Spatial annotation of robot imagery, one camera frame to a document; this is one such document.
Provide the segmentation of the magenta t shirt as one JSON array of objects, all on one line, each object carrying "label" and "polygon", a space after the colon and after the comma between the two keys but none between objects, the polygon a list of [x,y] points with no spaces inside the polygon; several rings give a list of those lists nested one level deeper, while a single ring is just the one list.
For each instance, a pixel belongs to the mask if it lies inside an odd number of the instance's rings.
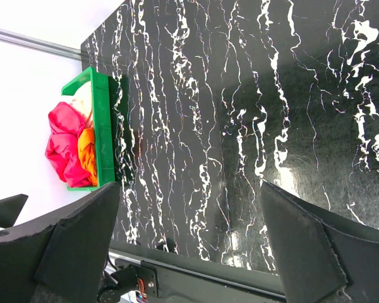
[{"label": "magenta t shirt", "polygon": [[84,119],[66,102],[58,103],[48,119],[51,134],[45,156],[56,174],[71,188],[91,186],[90,173],[82,168],[78,157],[78,137],[85,128]]}]

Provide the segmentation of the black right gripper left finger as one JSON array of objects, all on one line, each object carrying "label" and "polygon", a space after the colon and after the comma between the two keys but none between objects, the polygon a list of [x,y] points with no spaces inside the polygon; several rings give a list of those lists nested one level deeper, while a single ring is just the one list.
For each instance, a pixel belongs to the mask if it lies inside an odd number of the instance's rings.
[{"label": "black right gripper left finger", "polygon": [[116,182],[0,230],[0,302],[95,302],[119,208]]}]

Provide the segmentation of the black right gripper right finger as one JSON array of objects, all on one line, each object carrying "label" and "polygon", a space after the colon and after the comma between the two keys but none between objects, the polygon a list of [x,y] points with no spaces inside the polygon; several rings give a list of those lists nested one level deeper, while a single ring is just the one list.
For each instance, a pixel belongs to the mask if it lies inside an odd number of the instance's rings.
[{"label": "black right gripper right finger", "polygon": [[269,182],[261,205],[288,302],[379,302],[379,230]]}]

